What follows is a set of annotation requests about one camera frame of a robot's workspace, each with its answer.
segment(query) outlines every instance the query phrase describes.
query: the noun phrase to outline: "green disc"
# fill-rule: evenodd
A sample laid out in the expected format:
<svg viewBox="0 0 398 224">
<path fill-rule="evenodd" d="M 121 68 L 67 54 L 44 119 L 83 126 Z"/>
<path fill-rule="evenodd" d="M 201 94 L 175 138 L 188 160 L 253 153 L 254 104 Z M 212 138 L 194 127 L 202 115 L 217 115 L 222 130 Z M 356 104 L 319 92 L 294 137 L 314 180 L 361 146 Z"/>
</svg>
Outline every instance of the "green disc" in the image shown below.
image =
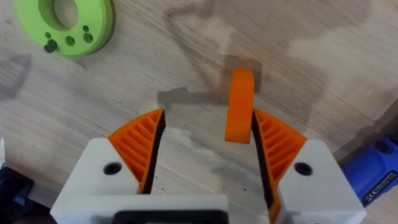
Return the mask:
<svg viewBox="0 0 398 224">
<path fill-rule="evenodd" d="M 72 29 L 57 19 L 54 0 L 15 0 L 26 32 L 48 53 L 79 57 L 99 50 L 113 28 L 110 0 L 75 0 L 79 18 Z"/>
</svg>

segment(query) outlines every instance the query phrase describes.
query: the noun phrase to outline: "blue object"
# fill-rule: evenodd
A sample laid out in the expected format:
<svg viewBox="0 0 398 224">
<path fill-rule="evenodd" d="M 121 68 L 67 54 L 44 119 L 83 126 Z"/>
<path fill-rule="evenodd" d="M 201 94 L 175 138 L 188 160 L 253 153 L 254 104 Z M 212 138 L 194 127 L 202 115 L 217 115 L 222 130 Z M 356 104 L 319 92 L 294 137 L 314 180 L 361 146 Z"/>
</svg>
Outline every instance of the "blue object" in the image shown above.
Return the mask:
<svg viewBox="0 0 398 224">
<path fill-rule="evenodd" d="M 342 166 L 364 207 L 398 184 L 398 132 L 368 146 Z"/>
</svg>

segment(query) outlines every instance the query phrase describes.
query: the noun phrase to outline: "orange gripper pad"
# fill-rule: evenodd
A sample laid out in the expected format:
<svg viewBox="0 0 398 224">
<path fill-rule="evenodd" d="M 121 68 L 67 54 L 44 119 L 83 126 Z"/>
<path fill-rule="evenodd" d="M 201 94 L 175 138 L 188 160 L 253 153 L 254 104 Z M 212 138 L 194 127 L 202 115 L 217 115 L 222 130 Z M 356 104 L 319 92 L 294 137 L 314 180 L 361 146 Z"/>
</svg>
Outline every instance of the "orange gripper pad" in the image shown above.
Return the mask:
<svg viewBox="0 0 398 224">
<path fill-rule="evenodd" d="M 139 193 L 149 194 L 154 181 L 157 152 L 166 127 L 163 109 L 128 122 L 108 139 L 139 183 Z"/>
<path fill-rule="evenodd" d="M 280 210 L 277 193 L 279 181 L 301 150 L 306 138 L 283 121 L 256 109 L 253 110 L 252 131 L 269 220 L 274 223 Z"/>
<path fill-rule="evenodd" d="M 253 98 L 253 71 L 246 68 L 235 68 L 229 94 L 225 141 L 250 143 Z"/>
</svg>

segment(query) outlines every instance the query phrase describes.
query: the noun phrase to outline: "wood grain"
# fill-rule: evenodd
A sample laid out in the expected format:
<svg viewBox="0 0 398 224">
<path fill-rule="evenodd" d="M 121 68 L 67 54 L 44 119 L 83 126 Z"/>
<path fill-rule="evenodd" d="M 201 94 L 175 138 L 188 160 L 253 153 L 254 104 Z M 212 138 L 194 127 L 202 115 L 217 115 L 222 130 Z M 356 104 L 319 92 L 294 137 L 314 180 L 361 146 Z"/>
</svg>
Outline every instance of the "wood grain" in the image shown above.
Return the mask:
<svg viewBox="0 0 398 224">
<path fill-rule="evenodd" d="M 339 161 L 397 127 L 396 0 L 114 4 L 109 44 L 63 58 L 33 43 L 12 1 L 0 2 L 7 162 L 56 190 L 91 138 L 164 107 L 155 193 L 228 194 L 231 223 L 267 223 L 254 143 L 223 141 L 233 67 L 256 71 L 256 108 L 324 140 Z M 397 203 L 394 189 L 364 223 L 396 223 Z"/>
</svg>

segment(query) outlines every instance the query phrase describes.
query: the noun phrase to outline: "sticker label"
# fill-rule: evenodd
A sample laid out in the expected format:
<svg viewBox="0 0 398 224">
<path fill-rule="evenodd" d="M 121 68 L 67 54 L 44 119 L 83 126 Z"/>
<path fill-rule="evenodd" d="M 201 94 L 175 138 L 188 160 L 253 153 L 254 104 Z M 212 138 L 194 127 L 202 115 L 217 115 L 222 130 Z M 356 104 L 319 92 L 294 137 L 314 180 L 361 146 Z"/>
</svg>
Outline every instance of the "sticker label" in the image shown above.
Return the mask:
<svg viewBox="0 0 398 224">
<path fill-rule="evenodd" d="M 386 174 L 372 189 L 370 189 L 363 197 L 363 206 L 369 205 L 391 182 L 398 176 L 398 172 L 390 171 Z"/>
</svg>

